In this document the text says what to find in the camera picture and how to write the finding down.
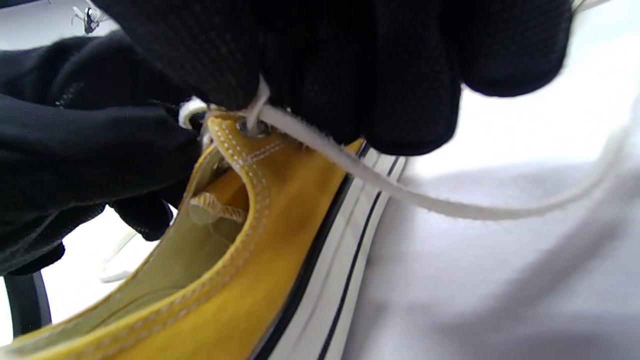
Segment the gloved hand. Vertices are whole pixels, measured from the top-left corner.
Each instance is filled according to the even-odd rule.
[[[539,89],[562,67],[570,0],[95,0],[206,101],[272,102],[349,143],[420,155],[454,133],[461,85]]]
[[[191,95],[121,31],[0,51],[0,94],[0,275],[57,261],[107,204],[146,240],[164,233],[200,153],[177,125]]]

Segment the stitching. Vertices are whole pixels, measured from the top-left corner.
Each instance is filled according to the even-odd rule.
[[[279,146],[276,146],[274,148],[272,148],[269,151],[263,152],[261,155],[256,156],[256,157],[249,157],[248,159],[246,159],[246,161],[243,161],[240,165],[242,166],[248,166],[248,165],[253,165],[254,163],[266,158],[267,156],[273,154],[274,152],[282,149],[285,145],[287,145],[286,143],[281,143]]]
[[[228,139],[232,142],[232,144],[236,148],[236,151],[238,153],[242,154],[244,157],[247,157],[247,154],[244,153],[242,148],[240,148],[240,146],[238,146],[237,142],[234,140],[232,134],[230,133],[230,131],[227,128],[226,123],[223,123],[222,127],[224,128],[224,130],[225,130],[225,132],[226,132],[226,134],[228,136]],[[222,139],[222,133],[220,132],[220,127],[216,127],[216,132],[217,132],[218,136],[220,137],[220,140],[219,140],[220,143],[225,147],[227,152],[233,157],[233,155],[235,154],[234,150],[231,149],[231,146],[229,146],[229,144]],[[122,331],[122,332],[120,332],[120,333],[118,333],[118,334],[116,334],[116,335],[114,335],[114,336],[112,336],[110,338],[107,338],[104,341],[102,341],[102,342],[100,342],[100,343],[98,343],[98,344],[96,344],[96,345],[94,345],[94,346],[92,346],[90,348],[85,349],[84,351],[82,351],[81,353],[79,353],[76,356],[68,357],[67,358],[68,360],[74,360],[74,359],[77,359],[79,357],[84,357],[84,356],[91,355],[95,351],[97,351],[97,350],[99,350],[99,349],[101,349],[103,347],[108,346],[112,342],[127,336],[132,330],[134,330],[134,331],[138,330],[143,325],[153,322],[159,315],[168,312],[173,307],[178,306],[180,303],[184,302],[185,300],[193,297],[194,295],[197,295],[197,294],[203,292],[206,287],[208,287],[215,280],[218,279],[220,272],[224,268],[226,268],[227,266],[229,266],[229,264],[234,262],[234,260],[235,260],[234,257],[236,257],[240,252],[242,252],[243,251],[243,247],[247,243],[249,243],[248,248],[244,252],[244,256],[236,263],[236,266],[231,270],[231,272],[226,276],[226,278],[224,278],[223,282],[220,283],[214,289],[209,290],[209,292],[206,293],[206,295],[202,299],[200,299],[199,301],[193,303],[189,307],[183,309],[177,315],[167,319],[167,321],[165,321],[164,323],[161,323],[161,324],[153,327],[150,331],[143,332],[143,333],[139,334],[137,337],[135,337],[134,339],[131,339],[130,341],[124,343],[123,345],[120,345],[119,347],[116,347],[116,348],[110,350],[108,353],[103,354],[103,355],[98,355],[96,357],[93,357],[92,359],[93,360],[103,360],[103,359],[112,357],[112,356],[118,354],[119,352],[121,352],[123,350],[126,350],[126,349],[134,346],[135,344],[143,341],[144,339],[148,338],[149,336],[161,331],[166,326],[171,325],[173,322],[175,322],[179,318],[182,318],[182,317],[186,316],[187,314],[189,314],[190,312],[192,312],[193,310],[197,309],[202,304],[207,302],[210,298],[215,296],[215,294],[217,294],[219,292],[219,290],[222,289],[222,287],[224,287],[224,285],[226,285],[231,280],[231,278],[233,278],[233,275],[235,275],[235,273],[240,269],[240,267],[242,267],[244,262],[248,259],[249,255],[251,254],[252,250],[255,248],[255,245],[259,240],[259,236],[261,235],[262,231],[264,230],[264,228],[265,228],[265,226],[267,224],[267,219],[268,219],[268,215],[269,215],[269,196],[270,196],[270,194],[269,194],[269,188],[267,186],[267,182],[266,182],[266,179],[264,178],[264,175],[262,174],[262,172],[258,169],[258,167],[254,163],[240,165],[238,163],[234,163],[233,161],[230,161],[230,164],[237,171],[238,170],[242,170],[242,169],[246,170],[246,173],[248,174],[248,178],[252,182],[252,185],[253,185],[253,187],[255,189],[255,194],[256,194],[256,206],[255,206],[254,222],[247,229],[247,236],[246,236],[245,240],[238,244],[237,251],[230,254],[230,258],[224,264],[222,264],[222,266],[220,268],[220,271],[218,273],[214,274],[213,277],[211,277],[210,279],[206,280],[204,283],[199,285],[197,288],[191,290],[189,293],[184,294],[183,296],[181,296],[178,299],[174,300],[171,304],[167,304],[166,306],[164,306],[161,309],[157,310],[155,313],[149,314],[144,319],[141,319],[138,322],[134,323],[128,329],[125,329],[124,331]],[[258,230],[254,232],[254,228],[255,228],[256,225],[258,227]]]
[[[243,156],[241,159],[235,159],[235,160],[238,162],[238,165],[242,165],[243,163],[245,163],[247,161],[250,161],[251,159],[256,158],[257,156],[260,156],[260,155],[264,154],[265,152],[271,154],[273,152],[272,149],[274,147],[280,147],[280,145],[283,144],[283,143],[284,143],[284,140],[278,140],[276,142],[273,142],[273,143],[261,148],[258,151],[254,151],[253,153],[251,153],[249,155]]]

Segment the yellow sneaker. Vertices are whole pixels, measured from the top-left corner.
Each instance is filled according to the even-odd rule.
[[[387,196],[278,131],[238,124],[209,119],[214,146],[128,280],[0,359],[340,359]],[[404,165],[363,142],[348,151],[394,179]]]

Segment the yellow canvas upper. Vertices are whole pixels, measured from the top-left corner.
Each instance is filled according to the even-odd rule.
[[[176,220],[136,273],[67,322],[0,349],[0,360],[246,360],[257,350],[345,173],[277,131],[245,136],[236,120],[209,119],[216,148],[200,158]],[[233,172],[215,175],[222,158]],[[247,210],[244,225],[194,223],[186,208],[202,191]]]

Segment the white rubber sole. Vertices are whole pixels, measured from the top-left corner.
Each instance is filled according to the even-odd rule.
[[[400,176],[406,161],[381,155],[373,149],[369,149],[362,160],[394,180]],[[342,195],[341,202],[335,204],[334,200],[334,207],[339,209],[330,224],[323,224],[330,229],[324,238],[316,238],[317,249],[312,246],[305,261],[307,268],[303,266],[282,316],[253,359],[339,360],[342,357],[371,240],[388,200],[388,195],[359,179],[350,183],[342,189],[346,194]],[[310,275],[303,276],[305,271]]]

